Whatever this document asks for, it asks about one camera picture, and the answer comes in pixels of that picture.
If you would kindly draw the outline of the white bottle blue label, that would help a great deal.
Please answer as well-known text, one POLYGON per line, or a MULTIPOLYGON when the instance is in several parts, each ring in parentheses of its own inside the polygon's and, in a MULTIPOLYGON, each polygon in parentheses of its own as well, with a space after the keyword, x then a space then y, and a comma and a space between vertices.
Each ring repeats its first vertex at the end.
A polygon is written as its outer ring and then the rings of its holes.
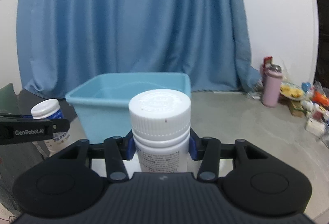
POLYGON ((36 104, 31 109, 31 115, 36 120, 45 120, 48 124, 52 124, 52 138, 45 140, 45 145, 50 153, 50 156, 68 147, 72 142, 72 137, 66 127, 67 120, 64 119, 59 101, 57 99, 47 99, 36 104))

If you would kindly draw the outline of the white bottle text label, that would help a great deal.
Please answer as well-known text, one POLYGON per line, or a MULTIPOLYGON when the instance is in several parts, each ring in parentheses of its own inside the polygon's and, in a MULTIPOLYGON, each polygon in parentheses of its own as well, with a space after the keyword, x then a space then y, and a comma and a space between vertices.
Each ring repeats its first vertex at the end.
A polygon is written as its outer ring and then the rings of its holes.
POLYGON ((171 89, 148 90, 129 104, 140 169, 147 173, 187 171, 191 99, 171 89))

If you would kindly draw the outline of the light blue plastic bin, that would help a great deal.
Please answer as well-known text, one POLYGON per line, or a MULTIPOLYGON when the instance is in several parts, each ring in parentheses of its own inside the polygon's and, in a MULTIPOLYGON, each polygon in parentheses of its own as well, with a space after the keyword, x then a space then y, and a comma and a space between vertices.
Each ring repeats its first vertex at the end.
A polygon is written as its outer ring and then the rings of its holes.
POLYGON ((109 137, 126 136, 131 130, 129 101, 153 89, 172 89, 191 95, 187 74, 179 72, 132 72, 101 74, 68 92, 86 138, 92 144, 109 137))

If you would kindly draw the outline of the pink thermos bottle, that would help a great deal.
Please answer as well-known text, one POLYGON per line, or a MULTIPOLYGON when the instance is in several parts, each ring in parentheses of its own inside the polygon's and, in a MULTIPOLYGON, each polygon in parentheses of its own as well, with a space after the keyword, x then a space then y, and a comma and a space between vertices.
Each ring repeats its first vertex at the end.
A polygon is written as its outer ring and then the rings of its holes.
POLYGON ((266 107, 277 106, 282 78, 282 68, 279 65, 271 65, 265 70, 262 103, 266 107))

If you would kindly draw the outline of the green cardboard box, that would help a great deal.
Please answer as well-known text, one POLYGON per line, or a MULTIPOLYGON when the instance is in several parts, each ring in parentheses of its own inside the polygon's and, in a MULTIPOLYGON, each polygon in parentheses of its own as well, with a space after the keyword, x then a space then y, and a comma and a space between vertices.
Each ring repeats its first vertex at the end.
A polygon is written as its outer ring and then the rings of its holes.
POLYGON ((300 101, 289 100, 289 111, 293 116, 303 118, 305 116, 305 110, 300 101))

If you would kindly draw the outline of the plate with yellow food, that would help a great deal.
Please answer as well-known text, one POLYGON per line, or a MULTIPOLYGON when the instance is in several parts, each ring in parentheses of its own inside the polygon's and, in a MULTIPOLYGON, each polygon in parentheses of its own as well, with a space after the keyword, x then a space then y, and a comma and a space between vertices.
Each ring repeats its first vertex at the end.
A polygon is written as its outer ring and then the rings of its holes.
POLYGON ((305 98, 305 92, 300 86, 290 82, 282 82, 280 85, 280 94, 287 99, 301 101, 305 98))

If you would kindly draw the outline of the red box behind thermos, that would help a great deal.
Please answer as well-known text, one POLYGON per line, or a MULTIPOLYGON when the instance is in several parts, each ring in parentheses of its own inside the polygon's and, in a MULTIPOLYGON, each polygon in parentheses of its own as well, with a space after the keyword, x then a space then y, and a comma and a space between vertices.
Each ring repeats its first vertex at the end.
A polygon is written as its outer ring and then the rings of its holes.
POLYGON ((273 57, 267 56, 263 59, 263 68, 268 69, 272 66, 273 57))

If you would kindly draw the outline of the red white small box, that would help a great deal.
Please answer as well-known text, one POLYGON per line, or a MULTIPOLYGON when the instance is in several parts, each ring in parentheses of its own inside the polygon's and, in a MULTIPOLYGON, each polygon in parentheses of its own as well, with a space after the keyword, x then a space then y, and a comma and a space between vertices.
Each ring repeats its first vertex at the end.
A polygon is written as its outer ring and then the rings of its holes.
POLYGON ((323 118, 323 113, 320 111, 315 111, 314 113, 308 113, 307 121, 305 124, 305 130, 317 137, 324 135, 326 131, 326 126, 322 118, 323 118))

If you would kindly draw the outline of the orange tube package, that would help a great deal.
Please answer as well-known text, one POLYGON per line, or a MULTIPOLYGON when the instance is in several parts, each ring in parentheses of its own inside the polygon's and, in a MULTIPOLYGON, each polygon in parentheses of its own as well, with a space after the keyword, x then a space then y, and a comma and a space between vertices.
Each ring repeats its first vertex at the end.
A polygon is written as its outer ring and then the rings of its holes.
POLYGON ((327 98, 324 94, 321 94, 318 91, 314 92, 312 97, 312 101, 321 105, 322 107, 328 108, 329 107, 329 98, 327 98))

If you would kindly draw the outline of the blue curtain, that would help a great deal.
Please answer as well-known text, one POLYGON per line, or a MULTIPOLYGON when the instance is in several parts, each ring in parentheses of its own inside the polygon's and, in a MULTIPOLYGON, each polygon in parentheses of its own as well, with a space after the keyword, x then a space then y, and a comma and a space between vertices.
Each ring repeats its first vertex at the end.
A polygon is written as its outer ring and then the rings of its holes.
POLYGON ((18 0, 22 86, 63 97, 99 74, 183 72, 194 91, 251 91, 243 0, 18 0))

